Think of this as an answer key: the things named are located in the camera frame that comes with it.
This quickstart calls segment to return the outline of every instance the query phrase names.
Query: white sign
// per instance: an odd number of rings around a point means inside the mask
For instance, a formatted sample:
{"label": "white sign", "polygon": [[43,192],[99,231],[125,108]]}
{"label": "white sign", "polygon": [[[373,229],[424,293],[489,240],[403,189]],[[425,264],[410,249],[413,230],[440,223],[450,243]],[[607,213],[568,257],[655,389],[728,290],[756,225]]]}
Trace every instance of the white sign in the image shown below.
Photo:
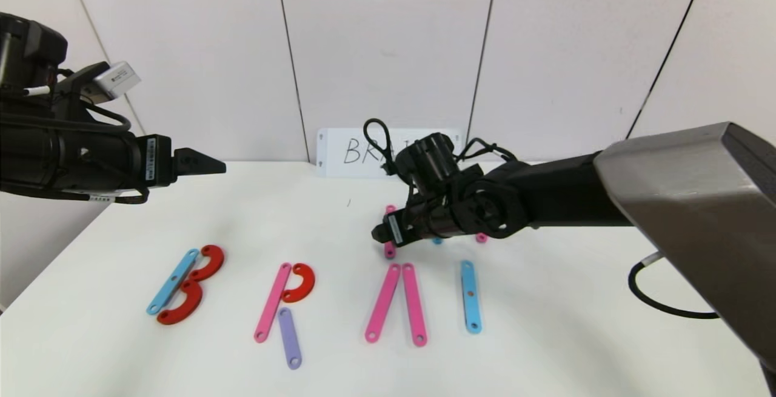
{"label": "white sign", "polygon": [[[440,132],[448,135],[458,154],[463,148],[463,134],[451,129],[389,129],[393,155],[416,140]],[[376,124],[369,126],[369,137],[380,147],[386,146],[383,129]],[[383,155],[369,145],[364,131],[358,128],[330,128],[318,131],[318,176],[326,177],[388,177],[380,168],[385,163]]]}

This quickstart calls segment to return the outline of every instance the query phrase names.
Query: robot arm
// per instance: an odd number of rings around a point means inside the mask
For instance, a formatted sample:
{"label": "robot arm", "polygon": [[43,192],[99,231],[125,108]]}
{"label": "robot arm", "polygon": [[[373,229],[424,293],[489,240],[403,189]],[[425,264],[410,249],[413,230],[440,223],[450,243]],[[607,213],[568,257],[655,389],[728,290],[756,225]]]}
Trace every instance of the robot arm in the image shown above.
{"label": "robot arm", "polygon": [[[99,62],[72,72],[58,68],[66,53],[59,33],[0,13],[0,190],[139,204],[149,188],[169,186],[179,176],[226,171],[223,162],[190,148],[173,152],[166,136],[136,137],[126,118],[97,106],[139,82],[127,63]],[[97,121],[92,113],[119,124]],[[139,195],[113,196],[124,190]]]}
{"label": "robot arm", "polygon": [[442,134],[416,141],[396,160],[386,156],[384,168],[410,184],[410,196],[372,237],[403,246],[478,232],[505,238],[526,226],[634,225],[759,357],[773,381],[773,145],[720,123],[540,165],[502,156],[507,162],[488,174],[478,165],[459,170],[463,157],[452,154]]}

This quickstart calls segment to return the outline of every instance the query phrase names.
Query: plastic letter piece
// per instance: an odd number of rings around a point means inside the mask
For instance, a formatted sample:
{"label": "plastic letter piece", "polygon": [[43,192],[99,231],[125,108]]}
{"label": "plastic letter piece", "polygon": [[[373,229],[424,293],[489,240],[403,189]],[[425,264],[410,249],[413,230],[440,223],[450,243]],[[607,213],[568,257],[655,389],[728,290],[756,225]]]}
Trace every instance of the plastic letter piece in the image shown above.
{"label": "plastic letter piece", "polygon": [[463,314],[466,320],[466,330],[469,333],[480,333],[483,329],[483,323],[480,319],[477,278],[474,275],[474,264],[470,261],[461,261],[461,287],[463,287]]}
{"label": "plastic letter piece", "polygon": [[283,291],[283,301],[294,303],[307,297],[315,286],[315,273],[309,265],[297,264],[293,266],[294,275],[302,276],[302,284],[296,289],[287,289]]}
{"label": "plastic letter piece", "polygon": [[[386,206],[386,214],[390,214],[391,212],[395,211],[396,206],[393,206],[393,204]],[[386,242],[385,246],[383,247],[383,253],[385,254],[386,259],[393,259],[396,257],[396,244],[394,244],[393,241]]]}
{"label": "plastic letter piece", "polygon": [[186,300],[183,301],[183,304],[175,309],[162,311],[156,317],[156,321],[165,325],[182,322],[199,306],[200,301],[202,301],[202,287],[199,286],[199,282],[189,279],[183,282],[181,290],[186,293]]}
{"label": "plastic letter piece", "polygon": [[426,342],[429,342],[429,336],[426,335],[426,325],[423,321],[421,295],[418,293],[418,281],[415,280],[415,266],[404,264],[402,275],[404,276],[404,294],[407,295],[407,312],[410,315],[412,342],[418,347],[423,347]]}
{"label": "plastic letter piece", "polygon": [[148,315],[155,315],[157,312],[161,311],[161,309],[164,308],[167,303],[169,303],[172,294],[181,285],[183,279],[186,279],[186,275],[188,275],[189,270],[194,267],[194,262],[196,262],[197,256],[199,256],[199,250],[197,249],[191,249],[186,252],[186,255],[183,256],[183,259],[181,259],[180,264],[175,267],[175,269],[172,271],[172,275],[167,278],[167,281],[164,282],[163,286],[161,286],[161,289],[157,293],[156,297],[153,298],[150,305],[148,305],[146,308]]}
{"label": "plastic letter piece", "polygon": [[202,255],[210,257],[210,262],[205,267],[189,273],[189,279],[192,281],[204,281],[206,278],[215,275],[216,271],[224,265],[224,251],[218,245],[205,245],[202,248]]}
{"label": "plastic letter piece", "polygon": [[390,302],[393,299],[393,292],[396,290],[397,284],[399,284],[399,276],[401,275],[401,265],[392,264],[388,268],[388,274],[385,281],[383,281],[383,287],[380,289],[380,294],[377,296],[377,303],[374,310],[372,310],[372,317],[369,318],[369,324],[366,325],[366,337],[367,342],[377,342],[380,339],[380,332],[383,331],[383,323],[385,323],[386,315],[388,315],[388,308],[390,308]]}
{"label": "plastic letter piece", "polygon": [[267,340],[269,328],[272,327],[272,321],[275,320],[275,312],[278,311],[278,305],[280,304],[280,294],[283,293],[290,274],[291,264],[284,262],[283,265],[280,265],[278,275],[275,277],[275,283],[272,284],[272,290],[270,290],[267,302],[264,304],[264,311],[261,312],[261,318],[258,320],[256,331],[253,333],[253,339],[256,342],[261,343]]}
{"label": "plastic letter piece", "polygon": [[283,337],[283,349],[286,350],[286,363],[288,363],[289,369],[296,370],[302,364],[302,351],[299,350],[299,340],[296,338],[291,309],[280,308],[278,323],[280,324],[280,335]]}

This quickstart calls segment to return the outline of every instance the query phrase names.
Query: pink bar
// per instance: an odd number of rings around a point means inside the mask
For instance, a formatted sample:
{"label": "pink bar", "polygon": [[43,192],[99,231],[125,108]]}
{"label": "pink bar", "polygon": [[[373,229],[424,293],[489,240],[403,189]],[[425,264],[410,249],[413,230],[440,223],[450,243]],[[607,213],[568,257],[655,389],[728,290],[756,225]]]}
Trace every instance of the pink bar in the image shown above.
{"label": "pink bar", "polygon": [[380,332],[383,331],[383,323],[385,323],[386,315],[388,315],[393,292],[396,290],[397,284],[399,284],[400,270],[399,264],[393,264],[388,268],[386,280],[383,281],[380,295],[377,296],[377,303],[374,310],[372,310],[372,317],[369,318],[369,324],[366,325],[364,336],[367,342],[377,342],[377,339],[380,339]]}
{"label": "pink bar", "polygon": [[264,342],[269,336],[269,328],[272,327],[272,321],[275,319],[275,314],[278,311],[278,305],[280,304],[280,294],[286,289],[286,281],[289,280],[291,274],[291,264],[284,262],[280,265],[278,275],[275,277],[275,283],[272,284],[272,290],[269,292],[267,303],[264,305],[264,311],[261,312],[261,318],[258,320],[258,326],[253,333],[253,339],[256,342]]}
{"label": "pink bar", "polygon": [[402,273],[404,275],[404,292],[407,295],[407,312],[410,315],[412,342],[418,347],[423,347],[429,341],[429,336],[426,335],[426,324],[423,321],[421,295],[418,294],[418,281],[415,280],[415,266],[404,264]]}
{"label": "pink bar", "polygon": [[[390,214],[391,212],[396,211],[396,206],[393,206],[393,204],[389,204],[386,206],[386,214]],[[383,253],[385,254],[386,259],[393,259],[394,256],[396,256],[396,245],[393,244],[393,242],[389,241],[385,243],[385,248],[383,249]]]}

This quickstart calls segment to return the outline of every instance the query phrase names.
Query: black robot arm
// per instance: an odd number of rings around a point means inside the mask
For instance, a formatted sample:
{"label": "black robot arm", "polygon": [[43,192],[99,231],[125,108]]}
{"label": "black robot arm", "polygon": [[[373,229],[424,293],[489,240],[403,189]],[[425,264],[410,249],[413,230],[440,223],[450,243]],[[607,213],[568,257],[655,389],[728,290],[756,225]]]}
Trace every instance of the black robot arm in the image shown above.
{"label": "black robot arm", "polygon": [[632,225],[607,195],[593,165],[596,156],[540,165],[509,159],[483,174],[479,165],[460,170],[449,138],[429,135],[396,156],[396,173],[411,179],[411,194],[372,237],[400,247],[480,232],[506,238],[526,226]]}
{"label": "black robot arm", "polygon": [[[67,41],[35,21],[0,13],[0,190],[15,195],[139,204],[179,176],[224,173],[163,135],[136,137],[130,121],[97,106],[139,82],[125,62],[58,68]],[[92,113],[118,121],[97,121]],[[115,196],[136,190],[133,196]]]}

